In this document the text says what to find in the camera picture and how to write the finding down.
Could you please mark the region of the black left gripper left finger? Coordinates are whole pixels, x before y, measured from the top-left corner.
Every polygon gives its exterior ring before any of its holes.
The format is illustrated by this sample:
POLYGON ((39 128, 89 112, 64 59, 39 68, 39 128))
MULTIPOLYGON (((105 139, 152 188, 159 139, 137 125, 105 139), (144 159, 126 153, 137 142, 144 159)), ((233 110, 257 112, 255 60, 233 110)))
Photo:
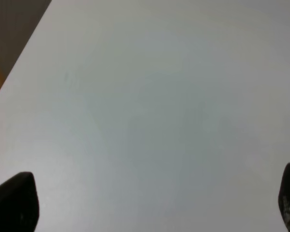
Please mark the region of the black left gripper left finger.
POLYGON ((33 173, 20 172, 0 185, 0 232, 33 232, 38 220, 33 173))

